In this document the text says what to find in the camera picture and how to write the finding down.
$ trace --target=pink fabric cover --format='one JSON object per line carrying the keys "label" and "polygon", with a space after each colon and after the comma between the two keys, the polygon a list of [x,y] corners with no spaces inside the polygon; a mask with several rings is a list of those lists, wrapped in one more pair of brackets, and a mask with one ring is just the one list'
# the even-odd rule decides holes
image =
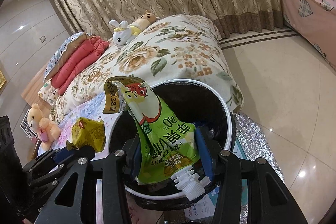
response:
{"label": "pink fabric cover", "polygon": [[72,72],[62,84],[62,86],[58,89],[59,95],[63,95],[67,90],[68,86],[71,84],[72,80],[80,74],[83,70],[85,70],[88,66],[96,62],[103,54],[103,52],[109,47],[109,43],[107,41],[103,41],[100,37],[92,37],[90,43],[94,46],[95,50],[93,50],[89,55],[80,60],[76,66],[73,68]]}
{"label": "pink fabric cover", "polygon": [[336,1],[281,1],[284,19],[336,67]]}
{"label": "pink fabric cover", "polygon": [[74,70],[79,61],[81,61],[84,57],[87,57],[95,49],[94,39],[85,40],[69,57],[62,68],[51,78],[52,86],[55,89],[59,89],[68,79],[69,75]]}

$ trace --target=blue patterned pillow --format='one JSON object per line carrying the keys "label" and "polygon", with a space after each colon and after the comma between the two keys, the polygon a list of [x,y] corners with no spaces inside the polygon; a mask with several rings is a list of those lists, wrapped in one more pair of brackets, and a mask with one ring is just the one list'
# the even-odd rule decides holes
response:
{"label": "blue patterned pillow", "polygon": [[65,62],[69,59],[71,54],[87,39],[86,32],[75,33],[63,42],[60,48],[54,53],[50,59],[45,72],[43,81],[46,82],[51,79]]}

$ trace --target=dark floor border stripe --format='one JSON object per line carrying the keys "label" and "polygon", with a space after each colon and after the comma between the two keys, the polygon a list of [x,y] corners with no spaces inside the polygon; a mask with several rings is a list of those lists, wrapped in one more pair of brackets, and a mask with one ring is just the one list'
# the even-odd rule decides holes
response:
{"label": "dark floor border stripe", "polygon": [[293,34],[288,34],[288,35],[280,35],[280,36],[277,36],[277,37],[261,38],[261,39],[257,39],[257,40],[247,41],[247,42],[243,42],[243,43],[240,43],[240,44],[235,44],[235,45],[223,47],[221,49],[226,50],[227,48],[238,47],[238,46],[242,46],[242,45],[246,45],[246,44],[252,44],[252,43],[256,43],[256,42],[262,42],[262,41],[272,40],[272,39],[277,39],[277,38],[295,37],[295,36],[298,36],[298,35],[299,35],[298,33],[293,33]]}
{"label": "dark floor border stripe", "polygon": [[220,42],[219,45],[230,43],[230,42],[235,42],[235,41],[239,41],[239,40],[243,40],[243,39],[247,39],[247,38],[261,37],[263,35],[277,34],[277,33],[283,33],[283,32],[292,32],[292,31],[293,31],[292,29],[289,29],[289,30],[282,30],[282,31],[276,31],[276,32],[264,32],[264,33],[260,33],[260,34],[250,35],[248,37],[239,37],[239,38],[232,39],[232,40],[229,40],[229,41],[223,41],[223,42]]}

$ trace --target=peach teddy bear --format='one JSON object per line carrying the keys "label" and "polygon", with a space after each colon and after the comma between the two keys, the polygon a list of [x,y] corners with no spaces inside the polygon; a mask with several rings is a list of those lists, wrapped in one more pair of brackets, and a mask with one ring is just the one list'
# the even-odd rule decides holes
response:
{"label": "peach teddy bear", "polygon": [[61,135],[61,129],[58,125],[43,117],[38,104],[32,104],[31,109],[27,114],[27,121],[29,127],[37,134],[38,138],[42,141],[41,147],[44,151],[50,149],[54,140],[57,140]]}

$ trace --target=white bunny plush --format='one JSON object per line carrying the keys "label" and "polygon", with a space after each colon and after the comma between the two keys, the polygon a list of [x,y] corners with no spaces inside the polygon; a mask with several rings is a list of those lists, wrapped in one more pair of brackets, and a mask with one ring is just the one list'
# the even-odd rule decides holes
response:
{"label": "white bunny plush", "polygon": [[123,20],[120,23],[118,23],[116,20],[111,20],[109,25],[111,27],[115,27],[113,30],[113,42],[118,46],[130,43],[157,19],[159,18],[157,18],[156,15],[154,15],[150,10],[146,10],[146,14],[142,15],[129,25],[126,20]]}
{"label": "white bunny plush", "polygon": [[130,43],[136,35],[134,35],[133,28],[128,26],[128,22],[123,20],[122,22],[118,23],[116,20],[111,20],[109,22],[111,27],[115,27],[113,30],[113,42],[118,46],[122,46],[125,44]]}

